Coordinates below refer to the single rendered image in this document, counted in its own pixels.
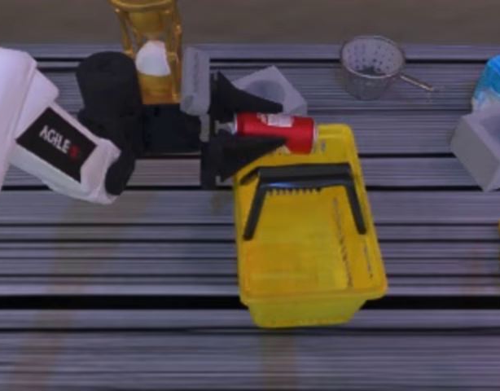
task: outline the white egg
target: white egg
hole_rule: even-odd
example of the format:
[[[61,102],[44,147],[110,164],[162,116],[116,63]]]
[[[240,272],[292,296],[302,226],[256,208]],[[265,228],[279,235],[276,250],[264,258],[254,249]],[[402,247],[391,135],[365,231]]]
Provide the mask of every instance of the white egg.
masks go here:
[[[149,76],[170,74],[167,49],[162,41],[148,41],[136,55],[136,69]]]

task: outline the yellow plastic box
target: yellow plastic box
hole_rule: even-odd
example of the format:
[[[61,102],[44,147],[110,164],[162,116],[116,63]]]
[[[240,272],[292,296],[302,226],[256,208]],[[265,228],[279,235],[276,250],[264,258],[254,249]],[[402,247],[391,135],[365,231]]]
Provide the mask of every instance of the yellow plastic box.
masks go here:
[[[239,294],[257,326],[347,322],[386,293],[347,125],[320,125],[310,155],[277,150],[245,167],[234,195]]]

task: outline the yellow object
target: yellow object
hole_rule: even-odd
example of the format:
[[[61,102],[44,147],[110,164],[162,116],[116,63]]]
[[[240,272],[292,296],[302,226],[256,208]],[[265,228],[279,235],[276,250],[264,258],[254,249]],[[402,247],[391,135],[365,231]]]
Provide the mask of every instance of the yellow object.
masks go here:
[[[182,82],[182,25],[177,0],[109,2],[115,7],[115,13],[120,20],[122,43],[127,55],[135,58],[146,41],[160,40],[165,43],[171,75],[162,78],[164,80],[154,81],[153,77],[140,74],[143,102],[179,103]]]
[[[387,290],[352,131],[347,125],[320,125],[318,135],[309,155],[277,150],[235,176],[239,294],[260,327],[343,323],[366,300],[382,297]],[[284,185],[286,180],[273,179],[274,189],[266,192],[255,230],[248,229],[262,180],[249,175],[260,167],[281,172],[282,166],[338,169],[341,164],[349,165],[353,175],[364,235],[358,232],[351,195],[344,187],[292,190]],[[306,181],[300,178],[300,186]]]

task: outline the black handle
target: black handle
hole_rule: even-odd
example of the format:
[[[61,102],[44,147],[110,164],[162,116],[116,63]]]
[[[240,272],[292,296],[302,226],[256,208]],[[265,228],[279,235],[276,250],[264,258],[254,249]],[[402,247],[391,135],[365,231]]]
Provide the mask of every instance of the black handle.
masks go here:
[[[243,238],[245,240],[252,240],[265,203],[266,193],[274,189],[307,190],[344,186],[357,232],[360,235],[366,233],[366,223],[349,163],[257,167],[246,174],[240,183],[242,185],[248,184],[255,177],[259,178],[259,182],[244,227]]]

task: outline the can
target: can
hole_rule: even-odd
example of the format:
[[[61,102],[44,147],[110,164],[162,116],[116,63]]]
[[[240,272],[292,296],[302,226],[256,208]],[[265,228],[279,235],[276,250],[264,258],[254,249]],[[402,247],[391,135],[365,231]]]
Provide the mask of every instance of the can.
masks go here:
[[[287,140],[291,153],[311,153],[317,140],[317,124],[313,118],[240,112],[235,114],[233,133],[239,136],[274,136]]]

